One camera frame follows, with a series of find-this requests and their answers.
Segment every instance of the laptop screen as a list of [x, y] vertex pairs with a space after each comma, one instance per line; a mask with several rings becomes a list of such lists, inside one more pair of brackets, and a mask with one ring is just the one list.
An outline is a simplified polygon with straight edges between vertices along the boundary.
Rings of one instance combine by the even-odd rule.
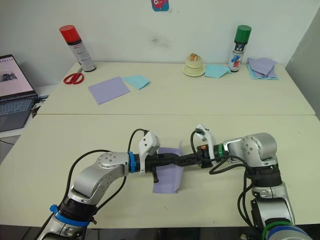
[[34, 94], [35, 91], [12, 55], [0, 56], [0, 99]]

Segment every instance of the light blue paper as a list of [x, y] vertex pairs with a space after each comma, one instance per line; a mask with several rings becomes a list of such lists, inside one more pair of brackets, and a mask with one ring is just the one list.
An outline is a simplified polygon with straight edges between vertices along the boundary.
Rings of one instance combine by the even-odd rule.
[[135, 87], [136, 89], [142, 89], [149, 84], [149, 80], [141, 75], [134, 75], [134, 76], [124, 76], [122, 79], [130, 84], [131, 86]]
[[223, 65], [207, 65], [205, 67], [205, 76], [210, 78], [221, 78], [225, 74], [230, 74], [229, 67]]
[[264, 80], [278, 80], [278, 77], [269, 77], [269, 76], [256, 76], [254, 71], [251, 69], [250, 64], [248, 64], [248, 70], [250, 77], [252, 79], [264, 79]]

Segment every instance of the purple cloth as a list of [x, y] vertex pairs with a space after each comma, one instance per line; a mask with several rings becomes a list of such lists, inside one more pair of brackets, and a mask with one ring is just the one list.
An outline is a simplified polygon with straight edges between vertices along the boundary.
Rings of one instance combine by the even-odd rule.
[[130, 93], [129, 88], [119, 76], [89, 86], [89, 91], [98, 104], [103, 104], [124, 94]]
[[[158, 154], [177, 154], [182, 155], [181, 142], [179, 148], [159, 147]], [[156, 194], [177, 194], [181, 184], [184, 168], [174, 164], [156, 167], [159, 179], [158, 183], [153, 184], [153, 193]]]
[[274, 65], [277, 64], [276, 61], [269, 58], [252, 59], [248, 57], [248, 63], [250, 64], [251, 69], [255, 72], [254, 74], [261, 74], [256, 75], [256, 77], [272, 77], [271, 75], [269, 76], [269, 74], [276, 75], [273, 69]]
[[275, 72], [275, 67], [273, 67], [271, 69], [270, 72], [268, 72], [267, 76], [266, 75], [263, 75], [261, 74], [260, 72], [257, 72], [257, 71], [253, 71], [254, 75], [256, 77], [268, 77], [268, 78], [277, 78], [278, 76], [276, 75], [276, 72]]

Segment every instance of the scissors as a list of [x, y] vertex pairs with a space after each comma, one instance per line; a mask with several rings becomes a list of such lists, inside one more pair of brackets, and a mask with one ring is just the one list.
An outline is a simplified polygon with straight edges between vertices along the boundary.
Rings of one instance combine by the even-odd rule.
[[84, 81], [85, 76], [81, 73], [82, 67], [76, 72], [72, 73], [69, 76], [66, 76], [63, 82], [65, 84], [80, 84]]

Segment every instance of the gray wall corner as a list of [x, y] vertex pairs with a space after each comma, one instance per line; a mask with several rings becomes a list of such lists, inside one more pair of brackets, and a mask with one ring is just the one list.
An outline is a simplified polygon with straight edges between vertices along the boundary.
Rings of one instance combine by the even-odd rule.
[[320, 119], [320, 8], [286, 70]]

